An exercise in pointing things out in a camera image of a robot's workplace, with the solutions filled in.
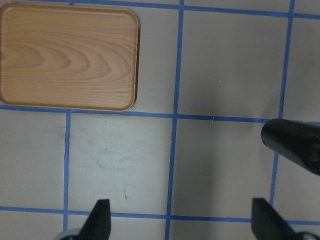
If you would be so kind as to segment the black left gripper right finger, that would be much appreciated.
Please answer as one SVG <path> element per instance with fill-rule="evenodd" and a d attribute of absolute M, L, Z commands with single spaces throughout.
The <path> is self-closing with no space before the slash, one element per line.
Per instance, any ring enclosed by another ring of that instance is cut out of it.
<path fill-rule="evenodd" d="M 296 232 L 264 198 L 253 198 L 251 230 L 257 240 L 295 240 Z"/>

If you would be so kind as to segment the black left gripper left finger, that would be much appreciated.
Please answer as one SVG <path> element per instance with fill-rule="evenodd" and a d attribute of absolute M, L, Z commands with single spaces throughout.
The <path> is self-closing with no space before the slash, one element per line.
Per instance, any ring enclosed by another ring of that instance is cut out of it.
<path fill-rule="evenodd" d="M 110 235 L 110 200 L 100 199 L 94 205 L 78 236 L 81 240 L 108 240 Z"/>

